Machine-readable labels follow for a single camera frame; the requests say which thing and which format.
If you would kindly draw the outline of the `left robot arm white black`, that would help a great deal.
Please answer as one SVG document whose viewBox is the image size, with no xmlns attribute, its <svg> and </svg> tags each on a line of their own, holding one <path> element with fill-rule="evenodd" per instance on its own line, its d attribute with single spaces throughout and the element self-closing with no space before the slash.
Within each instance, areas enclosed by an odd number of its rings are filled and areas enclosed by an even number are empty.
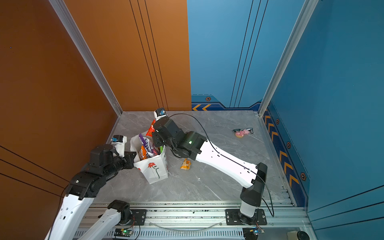
<svg viewBox="0 0 384 240">
<path fill-rule="evenodd" d="M 104 144 L 90 153 L 89 162 L 77 173 L 64 191 L 62 205 L 47 233 L 47 240 L 71 240 L 74 238 L 85 213 L 106 183 L 117 176 L 119 171 L 132 169 L 136 152 L 120 155 L 117 147 Z M 106 233 L 118 224 L 129 224 L 133 220 L 130 205 L 114 200 L 104 214 L 81 237 L 84 240 L 101 240 Z"/>
</svg>

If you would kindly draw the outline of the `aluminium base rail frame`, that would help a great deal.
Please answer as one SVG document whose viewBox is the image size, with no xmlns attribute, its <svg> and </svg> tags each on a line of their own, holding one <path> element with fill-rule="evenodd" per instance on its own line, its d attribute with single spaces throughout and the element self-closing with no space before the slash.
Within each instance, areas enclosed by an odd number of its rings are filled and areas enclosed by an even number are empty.
<svg viewBox="0 0 384 240">
<path fill-rule="evenodd" d="M 262 203 L 266 226 L 228 226 L 227 209 L 240 209 L 239 201 L 198 202 L 137 202 L 131 209 L 147 210 L 143 226 L 114 226 L 103 237 L 105 240 L 243 240 L 252 228 L 263 228 L 258 240 L 293 240 L 298 231 L 317 239 L 304 208 L 289 201 L 273 205 Z M 132 229 L 129 238 L 115 238 L 115 229 Z"/>
</svg>

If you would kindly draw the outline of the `left aluminium corner post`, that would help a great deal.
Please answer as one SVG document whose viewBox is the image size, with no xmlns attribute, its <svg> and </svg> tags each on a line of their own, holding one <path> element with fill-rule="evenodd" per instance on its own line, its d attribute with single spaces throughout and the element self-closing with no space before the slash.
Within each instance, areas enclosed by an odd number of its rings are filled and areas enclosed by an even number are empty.
<svg viewBox="0 0 384 240">
<path fill-rule="evenodd" d="M 79 27 L 72 17 L 66 3 L 62 0 L 49 0 L 49 2 L 59 17 L 61 23 L 65 27 L 67 33 L 71 37 L 89 70 L 99 84 L 113 110 L 117 116 L 120 117 L 123 113 L 123 109 L 120 106 L 115 94 L 113 93 L 112 88 L 110 87 L 86 40 L 84 39 Z"/>
</svg>

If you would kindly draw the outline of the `left green circuit board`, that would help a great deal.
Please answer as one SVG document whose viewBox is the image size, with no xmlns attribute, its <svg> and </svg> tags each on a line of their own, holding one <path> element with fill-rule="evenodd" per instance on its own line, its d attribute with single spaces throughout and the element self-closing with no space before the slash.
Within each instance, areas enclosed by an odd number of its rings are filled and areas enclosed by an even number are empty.
<svg viewBox="0 0 384 240">
<path fill-rule="evenodd" d="M 129 238 L 133 235 L 132 229 L 115 229 L 114 237 L 115 238 Z"/>
</svg>

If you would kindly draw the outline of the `aluminium corner post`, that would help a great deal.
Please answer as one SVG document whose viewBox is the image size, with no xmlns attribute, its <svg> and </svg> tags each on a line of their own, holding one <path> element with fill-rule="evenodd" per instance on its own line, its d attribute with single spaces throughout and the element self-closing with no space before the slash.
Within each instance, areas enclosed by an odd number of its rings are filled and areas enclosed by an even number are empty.
<svg viewBox="0 0 384 240">
<path fill-rule="evenodd" d="M 59 17 L 61 23 L 65 27 L 67 33 L 71 37 L 89 70 L 99 84 L 113 110 L 117 116 L 120 117 L 123 113 L 123 109 L 120 106 L 115 94 L 113 93 L 112 88 L 110 87 L 86 40 L 84 39 L 79 27 L 72 17 L 66 3 L 62 0 L 49 0 L 49 2 Z"/>
<path fill-rule="evenodd" d="M 319 0 L 306 0 L 302 6 L 300 14 L 295 22 L 293 30 L 275 69 L 275 72 L 271 78 L 271 81 L 267 87 L 262 103 L 259 107 L 259 117 L 263 117 L 268 105 L 270 104 L 272 97 L 286 71 L 286 68 L 297 48 L 298 43 L 313 15 L 313 12 L 318 4 Z"/>
</svg>

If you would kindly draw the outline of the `black round object bottom right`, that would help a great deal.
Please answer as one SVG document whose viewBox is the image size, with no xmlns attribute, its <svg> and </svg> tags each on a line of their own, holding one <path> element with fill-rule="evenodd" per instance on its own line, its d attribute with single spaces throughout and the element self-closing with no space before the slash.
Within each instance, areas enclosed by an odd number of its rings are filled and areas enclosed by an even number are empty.
<svg viewBox="0 0 384 240">
<path fill-rule="evenodd" d="M 297 240 L 310 240 L 310 236 L 304 231 L 297 232 Z"/>
</svg>

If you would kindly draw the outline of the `purple small snack packet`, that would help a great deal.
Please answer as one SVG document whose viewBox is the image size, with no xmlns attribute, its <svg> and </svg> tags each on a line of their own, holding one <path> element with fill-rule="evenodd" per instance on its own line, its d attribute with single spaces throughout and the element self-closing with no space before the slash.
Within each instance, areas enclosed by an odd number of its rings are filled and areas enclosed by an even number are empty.
<svg viewBox="0 0 384 240">
<path fill-rule="evenodd" d="M 153 142 L 149 138 L 144 137 L 142 134 L 139 134 L 139 139 L 142 143 L 142 146 L 145 148 L 149 158 L 158 156 L 160 154 L 160 152 L 156 149 Z"/>
</svg>

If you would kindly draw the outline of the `white paper bag with flowers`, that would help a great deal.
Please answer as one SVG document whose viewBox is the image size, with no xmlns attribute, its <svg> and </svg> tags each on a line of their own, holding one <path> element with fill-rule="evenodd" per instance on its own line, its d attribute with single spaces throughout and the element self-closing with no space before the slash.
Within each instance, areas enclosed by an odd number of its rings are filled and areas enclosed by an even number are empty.
<svg viewBox="0 0 384 240">
<path fill-rule="evenodd" d="M 153 184 L 168 178 L 166 147 L 164 147 L 164 151 L 158 156 L 141 161 L 138 155 L 142 146 L 139 135 L 132 137 L 130 144 L 131 152 L 137 153 L 137 156 L 134 158 L 134 166 L 140 170 L 149 184 Z"/>
</svg>

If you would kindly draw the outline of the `small orange yellow candy packet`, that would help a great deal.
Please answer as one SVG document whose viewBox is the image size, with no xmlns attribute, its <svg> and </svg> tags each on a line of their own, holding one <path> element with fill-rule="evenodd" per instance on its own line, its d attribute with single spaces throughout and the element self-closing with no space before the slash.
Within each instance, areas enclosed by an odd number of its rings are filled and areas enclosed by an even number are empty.
<svg viewBox="0 0 384 240">
<path fill-rule="evenodd" d="M 190 160 L 187 160 L 185 159 L 182 163 L 182 166 L 180 167 L 181 170 L 189 170 L 191 168 L 191 161 Z"/>
</svg>

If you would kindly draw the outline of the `red small snack packet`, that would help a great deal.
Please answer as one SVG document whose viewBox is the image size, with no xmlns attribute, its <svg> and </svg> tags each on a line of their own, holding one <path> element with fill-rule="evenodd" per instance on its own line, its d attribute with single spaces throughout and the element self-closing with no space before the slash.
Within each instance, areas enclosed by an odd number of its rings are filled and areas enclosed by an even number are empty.
<svg viewBox="0 0 384 240">
<path fill-rule="evenodd" d="M 153 120 L 151 123 L 151 126 L 149 127 L 146 136 L 152 137 L 153 133 L 155 132 L 154 124 L 156 123 L 156 120 Z"/>
</svg>

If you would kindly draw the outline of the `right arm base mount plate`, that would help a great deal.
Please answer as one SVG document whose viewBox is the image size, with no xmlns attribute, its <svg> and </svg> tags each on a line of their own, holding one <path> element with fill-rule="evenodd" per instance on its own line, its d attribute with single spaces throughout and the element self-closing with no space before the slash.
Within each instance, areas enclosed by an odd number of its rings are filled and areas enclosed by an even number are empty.
<svg viewBox="0 0 384 240">
<path fill-rule="evenodd" d="M 252 218 L 241 214 L 239 209 L 227 209 L 225 213 L 228 226 L 266 226 L 268 224 L 262 209 L 256 209 Z"/>
</svg>

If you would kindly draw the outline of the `green circuit board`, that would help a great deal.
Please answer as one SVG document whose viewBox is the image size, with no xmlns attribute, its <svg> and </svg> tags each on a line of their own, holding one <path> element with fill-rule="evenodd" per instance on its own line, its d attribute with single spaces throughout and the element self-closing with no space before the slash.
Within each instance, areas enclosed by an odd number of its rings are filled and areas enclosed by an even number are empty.
<svg viewBox="0 0 384 240">
<path fill-rule="evenodd" d="M 250 230 L 250 233 L 252 233 L 255 236 L 259 236 L 260 234 L 264 234 L 265 230 L 263 228 L 252 228 Z"/>
<path fill-rule="evenodd" d="M 115 229 L 114 237 L 115 238 L 129 238 L 133 235 L 132 229 Z"/>
</svg>

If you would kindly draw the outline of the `orange snack packet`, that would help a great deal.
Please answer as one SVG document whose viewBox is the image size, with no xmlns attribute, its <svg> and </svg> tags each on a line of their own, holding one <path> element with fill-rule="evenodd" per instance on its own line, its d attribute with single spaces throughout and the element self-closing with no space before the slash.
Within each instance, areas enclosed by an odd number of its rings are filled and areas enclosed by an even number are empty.
<svg viewBox="0 0 384 240">
<path fill-rule="evenodd" d="M 139 150 L 138 155 L 139 155 L 139 158 L 140 158 L 141 161 L 142 160 L 146 160 L 146 159 L 149 158 L 147 150 L 146 150 L 146 148 L 144 146 L 141 146 L 141 149 Z"/>
</svg>

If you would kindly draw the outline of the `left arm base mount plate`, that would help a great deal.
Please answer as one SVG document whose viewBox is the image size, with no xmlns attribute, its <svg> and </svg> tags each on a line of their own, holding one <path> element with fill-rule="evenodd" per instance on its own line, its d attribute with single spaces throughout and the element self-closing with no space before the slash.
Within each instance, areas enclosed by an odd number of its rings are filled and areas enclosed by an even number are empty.
<svg viewBox="0 0 384 240">
<path fill-rule="evenodd" d="M 121 220 L 118 223 L 120 226 L 143 226 L 147 217 L 147 210 L 130 209 L 121 213 Z"/>
</svg>

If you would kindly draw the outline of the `right green circuit board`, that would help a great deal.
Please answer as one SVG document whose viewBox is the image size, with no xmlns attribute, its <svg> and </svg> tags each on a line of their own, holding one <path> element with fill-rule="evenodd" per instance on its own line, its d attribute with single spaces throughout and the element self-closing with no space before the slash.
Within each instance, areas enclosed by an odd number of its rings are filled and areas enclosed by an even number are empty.
<svg viewBox="0 0 384 240">
<path fill-rule="evenodd" d="M 260 234 L 264 234 L 265 230 L 263 228 L 252 228 L 250 230 L 250 233 L 252 233 L 255 236 L 259 236 Z"/>
</svg>

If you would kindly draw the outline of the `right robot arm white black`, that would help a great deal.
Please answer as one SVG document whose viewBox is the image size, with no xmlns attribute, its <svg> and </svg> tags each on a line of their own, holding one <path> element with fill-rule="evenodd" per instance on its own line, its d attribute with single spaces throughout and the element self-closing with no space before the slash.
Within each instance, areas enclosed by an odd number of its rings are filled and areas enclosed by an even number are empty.
<svg viewBox="0 0 384 240">
<path fill-rule="evenodd" d="M 214 145 L 207 134 L 185 133 L 167 116 L 157 119 L 154 129 L 156 147 L 166 146 L 177 158 L 207 164 L 236 180 L 243 187 L 239 219 L 245 225 L 256 224 L 257 208 L 261 206 L 266 187 L 267 165 L 240 160 Z"/>
</svg>

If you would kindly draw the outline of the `right aluminium corner post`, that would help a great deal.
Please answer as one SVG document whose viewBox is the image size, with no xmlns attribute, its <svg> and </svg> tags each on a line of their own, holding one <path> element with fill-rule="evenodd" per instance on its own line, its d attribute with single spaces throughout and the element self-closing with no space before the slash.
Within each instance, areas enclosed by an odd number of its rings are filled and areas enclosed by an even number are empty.
<svg viewBox="0 0 384 240">
<path fill-rule="evenodd" d="M 259 117 L 263 117 L 268 105 L 270 104 L 272 97 L 286 71 L 286 68 L 297 48 L 298 43 L 313 15 L 313 12 L 318 4 L 319 0 L 306 0 L 302 6 L 300 14 L 295 22 L 293 30 L 275 69 L 275 72 L 271 78 L 271 81 L 267 87 L 262 103 L 259 107 Z"/>
</svg>

